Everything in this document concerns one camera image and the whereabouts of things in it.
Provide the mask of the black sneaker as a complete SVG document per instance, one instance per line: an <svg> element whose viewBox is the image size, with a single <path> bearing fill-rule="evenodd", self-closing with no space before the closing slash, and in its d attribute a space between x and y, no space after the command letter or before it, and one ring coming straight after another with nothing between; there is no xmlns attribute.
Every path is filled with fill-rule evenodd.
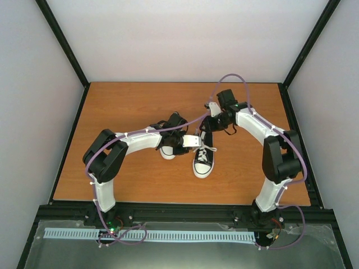
<svg viewBox="0 0 359 269"><path fill-rule="evenodd" d="M170 146L161 147L159 152L162 158L164 158L165 160L172 160L176 157L175 154L173 153L173 148Z"/></svg>
<svg viewBox="0 0 359 269"><path fill-rule="evenodd" d="M213 134L200 132L201 146L194 150L195 158L192 163L194 175L204 179L208 177L214 167L214 153L217 148L213 147Z"/></svg>

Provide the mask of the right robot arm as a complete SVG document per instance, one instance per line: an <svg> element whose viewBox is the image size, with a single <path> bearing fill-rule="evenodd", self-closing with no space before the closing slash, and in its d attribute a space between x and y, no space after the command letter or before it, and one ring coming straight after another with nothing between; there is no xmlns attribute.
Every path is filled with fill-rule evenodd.
<svg viewBox="0 0 359 269"><path fill-rule="evenodd" d="M202 121L200 130L209 135L226 131L229 126L241 127L260 142L265 179L250 214L254 225L264 226L277 213L284 191L298 183L295 179L298 173L302 173L303 180L307 178L299 135L273 125L249 102L239 103L230 89L218 93L217 98L205 104L210 114Z"/></svg>

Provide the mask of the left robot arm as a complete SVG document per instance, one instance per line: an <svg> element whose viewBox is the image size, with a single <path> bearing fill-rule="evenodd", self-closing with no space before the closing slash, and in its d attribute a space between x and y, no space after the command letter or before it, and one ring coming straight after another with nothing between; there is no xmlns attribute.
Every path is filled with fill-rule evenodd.
<svg viewBox="0 0 359 269"><path fill-rule="evenodd" d="M112 225L117 218L113 209L113 181L126 155L144 149L156 149L164 159L189 152L183 137L188 131L188 121L174 112L168 120L130 133L114 133L104 129L88 148L82 161L86 174L94 186L94 203L99 207L97 219L103 225Z"/></svg>

